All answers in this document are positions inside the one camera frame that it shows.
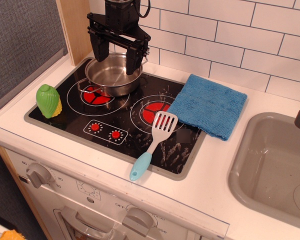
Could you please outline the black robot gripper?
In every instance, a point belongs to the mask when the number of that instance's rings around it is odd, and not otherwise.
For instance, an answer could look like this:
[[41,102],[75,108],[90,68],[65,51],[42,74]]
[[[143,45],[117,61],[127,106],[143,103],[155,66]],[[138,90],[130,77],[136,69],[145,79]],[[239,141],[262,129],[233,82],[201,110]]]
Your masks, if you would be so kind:
[[127,75],[132,75],[141,66],[144,55],[148,54],[151,37],[140,28],[139,20],[149,15],[151,2],[148,1],[145,14],[140,13],[140,8],[139,0],[106,0],[105,14],[87,14],[90,42],[98,62],[109,56],[112,43],[127,50]]

